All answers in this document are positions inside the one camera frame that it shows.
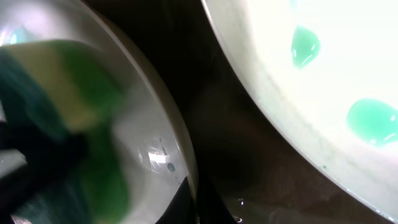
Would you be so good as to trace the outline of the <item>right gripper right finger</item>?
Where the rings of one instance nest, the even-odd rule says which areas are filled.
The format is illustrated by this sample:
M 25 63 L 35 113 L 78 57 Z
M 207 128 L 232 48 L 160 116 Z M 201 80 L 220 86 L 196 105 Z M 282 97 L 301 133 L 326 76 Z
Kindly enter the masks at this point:
M 214 185 L 208 179 L 199 180 L 197 212 L 200 224 L 236 224 Z

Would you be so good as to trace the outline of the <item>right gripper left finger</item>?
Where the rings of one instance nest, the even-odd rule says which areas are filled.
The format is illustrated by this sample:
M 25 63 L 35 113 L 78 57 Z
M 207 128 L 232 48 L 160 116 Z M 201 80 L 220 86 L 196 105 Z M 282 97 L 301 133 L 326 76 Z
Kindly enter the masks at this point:
M 155 224 L 195 224 L 196 211 L 188 179 L 184 178 L 164 214 Z

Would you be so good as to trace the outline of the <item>white plate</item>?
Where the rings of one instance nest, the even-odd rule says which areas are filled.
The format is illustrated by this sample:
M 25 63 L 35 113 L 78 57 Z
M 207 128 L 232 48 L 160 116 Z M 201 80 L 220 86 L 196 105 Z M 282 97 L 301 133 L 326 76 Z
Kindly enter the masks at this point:
M 249 96 L 331 181 L 397 221 L 397 0 L 205 0 Z

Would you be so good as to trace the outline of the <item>green yellow sponge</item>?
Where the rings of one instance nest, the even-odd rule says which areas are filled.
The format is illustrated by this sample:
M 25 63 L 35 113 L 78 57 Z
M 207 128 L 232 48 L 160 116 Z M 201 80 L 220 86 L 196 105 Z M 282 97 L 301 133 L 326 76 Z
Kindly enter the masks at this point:
M 129 192 L 111 137 L 122 88 L 72 40 L 1 47 L 1 150 L 25 164 L 1 178 L 2 223 L 118 223 Z

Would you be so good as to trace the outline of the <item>pale blue plate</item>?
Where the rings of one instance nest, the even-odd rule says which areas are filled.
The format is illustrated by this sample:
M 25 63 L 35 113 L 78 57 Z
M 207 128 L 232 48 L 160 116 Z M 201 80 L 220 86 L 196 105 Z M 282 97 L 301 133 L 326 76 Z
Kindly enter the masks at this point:
M 122 88 L 111 137 L 127 182 L 129 210 L 118 223 L 156 223 L 184 178 L 195 204 L 197 167 L 190 136 L 156 69 L 115 24 L 83 1 L 2 1 L 1 47 L 72 40 L 94 48 Z M 1 150 L 1 178 L 25 164 Z

